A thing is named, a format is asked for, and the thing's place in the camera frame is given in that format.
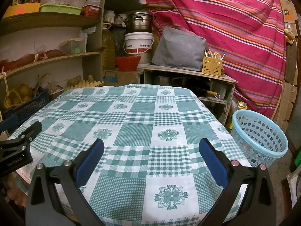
steel pot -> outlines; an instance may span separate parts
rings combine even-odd
[[[153,16],[147,12],[131,13],[125,19],[126,32],[150,32],[152,33]]]

flower pattern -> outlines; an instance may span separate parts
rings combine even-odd
[[[171,110],[173,108],[173,106],[172,105],[160,105],[159,108],[167,111],[167,110]]]
[[[103,94],[104,93],[104,90],[103,89],[99,89],[96,94]]]
[[[82,108],[86,108],[88,106],[88,104],[80,104],[80,105],[78,105],[77,107],[79,108],[79,109],[82,109]]]
[[[165,139],[166,141],[171,141],[173,139],[177,139],[179,132],[177,130],[166,129],[165,131],[161,131],[158,136],[160,139]]]
[[[185,198],[188,198],[187,192],[183,192],[183,187],[176,185],[167,185],[159,188],[159,194],[155,194],[155,202],[158,201],[158,207],[167,207],[167,210],[177,209],[177,206],[185,204]]]
[[[52,127],[52,130],[53,130],[54,132],[59,132],[59,131],[62,130],[64,127],[65,127],[65,124],[63,124],[63,123],[58,123],[58,124],[56,124],[56,125],[54,125],[54,126]]]
[[[93,138],[97,139],[107,139],[108,137],[112,136],[112,130],[108,130],[107,128],[99,129],[95,131]]]
[[[168,94],[171,94],[171,91],[163,90],[163,91],[161,91],[161,94],[168,95]]]
[[[224,128],[224,126],[222,126],[222,125],[219,125],[218,127],[217,127],[217,130],[219,130],[221,133],[226,133],[227,132],[227,130]]]
[[[61,105],[61,103],[55,103],[55,104],[52,105],[52,107],[58,107],[60,105]]]
[[[38,119],[32,119],[30,122],[29,122],[29,125],[32,125],[34,124],[35,122],[39,121]]]
[[[131,90],[131,91],[128,91],[126,94],[135,94],[137,91],[136,90]]]
[[[124,105],[124,104],[117,104],[117,105],[114,105],[114,109],[117,109],[117,110],[125,109],[125,108],[127,108],[127,106]]]

metal screw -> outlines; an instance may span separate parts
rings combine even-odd
[[[42,169],[42,168],[43,168],[43,166],[44,166],[44,164],[43,164],[43,163],[39,163],[39,164],[37,165],[37,168],[40,170],[40,169]]]
[[[66,167],[71,166],[71,164],[72,164],[72,161],[71,161],[71,160],[66,160],[66,161],[64,162],[64,165],[65,165]]]
[[[239,162],[237,160],[233,160],[233,161],[231,161],[231,165],[234,166],[234,167],[238,167]]]
[[[265,169],[266,169],[266,166],[265,166],[264,164],[260,164],[260,165],[259,165],[259,168],[260,168],[261,170],[265,170]]]

cardboard box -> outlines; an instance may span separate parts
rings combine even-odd
[[[117,69],[104,70],[103,81],[105,86],[124,86],[128,84],[140,84],[140,75],[144,70],[137,69],[136,71],[123,72]]]
[[[295,23],[298,19],[296,9],[291,0],[280,0],[285,22]]]

green checkered tablecloth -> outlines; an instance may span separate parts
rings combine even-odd
[[[198,146],[206,137],[232,160],[248,161],[231,135],[188,89],[135,84],[69,90],[33,115],[13,135],[40,121],[33,162],[17,172],[28,183],[37,163],[57,166],[96,138],[105,151],[81,191],[106,225],[196,225],[219,197]],[[227,217],[234,217],[241,187]],[[60,185],[58,194],[70,205]]]

